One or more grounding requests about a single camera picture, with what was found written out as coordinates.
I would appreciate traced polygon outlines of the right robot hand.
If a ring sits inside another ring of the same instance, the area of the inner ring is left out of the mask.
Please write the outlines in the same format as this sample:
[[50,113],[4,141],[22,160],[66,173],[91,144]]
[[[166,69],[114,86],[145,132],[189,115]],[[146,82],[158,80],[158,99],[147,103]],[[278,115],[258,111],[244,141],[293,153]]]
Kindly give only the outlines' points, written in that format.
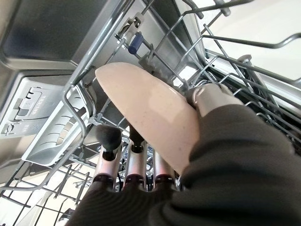
[[200,136],[189,149],[182,191],[164,178],[153,192],[134,177],[121,192],[96,176],[69,226],[298,226],[301,158],[224,85],[194,90]]

